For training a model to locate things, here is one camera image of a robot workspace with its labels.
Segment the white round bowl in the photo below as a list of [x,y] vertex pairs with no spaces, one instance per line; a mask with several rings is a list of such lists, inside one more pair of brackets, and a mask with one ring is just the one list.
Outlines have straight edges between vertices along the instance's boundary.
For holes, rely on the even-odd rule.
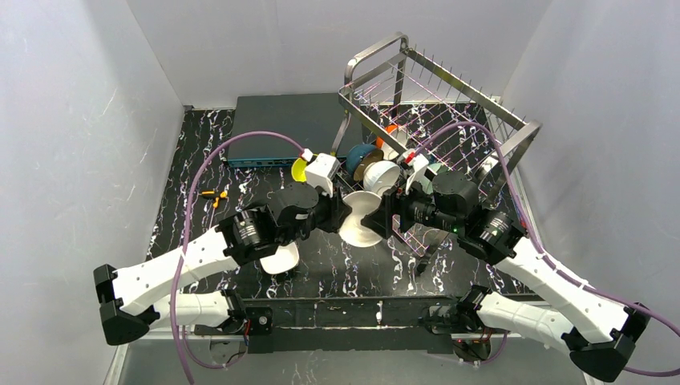
[[401,168],[389,160],[380,160],[370,164],[362,180],[363,189],[379,196],[392,188],[399,180]]

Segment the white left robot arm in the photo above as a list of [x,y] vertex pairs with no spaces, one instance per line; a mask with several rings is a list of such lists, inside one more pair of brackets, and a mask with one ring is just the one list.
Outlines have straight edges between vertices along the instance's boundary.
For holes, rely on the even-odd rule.
[[351,212],[339,190],[326,193],[293,182],[219,221],[186,246],[126,268],[97,267],[93,276],[106,343],[123,345],[173,325],[239,332],[251,317],[235,290],[179,290],[263,258],[296,257],[296,241],[315,229],[338,232]]

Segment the beige floral bowl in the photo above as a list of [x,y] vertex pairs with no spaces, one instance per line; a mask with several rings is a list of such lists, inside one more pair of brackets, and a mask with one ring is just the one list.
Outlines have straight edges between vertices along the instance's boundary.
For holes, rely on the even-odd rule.
[[347,244],[359,248],[377,245],[382,237],[362,224],[362,220],[377,210],[381,197],[372,192],[356,191],[343,197],[343,202],[351,208],[351,213],[342,223],[338,235]]

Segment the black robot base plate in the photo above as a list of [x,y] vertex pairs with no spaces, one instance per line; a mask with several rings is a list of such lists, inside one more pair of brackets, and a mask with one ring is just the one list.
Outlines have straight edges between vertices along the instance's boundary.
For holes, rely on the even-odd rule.
[[450,354],[495,334],[446,296],[247,299],[249,351],[426,351]]

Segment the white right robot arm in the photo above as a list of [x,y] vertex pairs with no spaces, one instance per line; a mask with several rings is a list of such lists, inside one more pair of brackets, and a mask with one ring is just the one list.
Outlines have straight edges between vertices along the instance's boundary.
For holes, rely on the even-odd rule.
[[470,330],[511,331],[559,350],[584,373],[611,383],[624,371],[649,319],[593,293],[588,283],[537,251],[526,228],[513,217],[490,209],[475,183],[460,172],[435,176],[433,191],[419,186],[389,188],[362,224],[382,237],[421,224],[453,234],[467,254],[518,278],[548,303],[547,308],[516,302],[474,285],[448,312],[451,323]]

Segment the pale green celadon bowl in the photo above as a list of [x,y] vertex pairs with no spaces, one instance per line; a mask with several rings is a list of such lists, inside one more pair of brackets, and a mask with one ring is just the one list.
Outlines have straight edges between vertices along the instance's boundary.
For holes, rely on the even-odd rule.
[[[444,165],[443,163],[434,163],[430,164],[428,166],[428,169],[431,170],[435,175],[438,175],[440,172],[446,172],[448,170],[448,167]],[[432,187],[432,180],[427,177],[426,174],[423,174],[423,176],[419,180],[423,191],[426,194],[432,194],[433,193],[433,187]]]

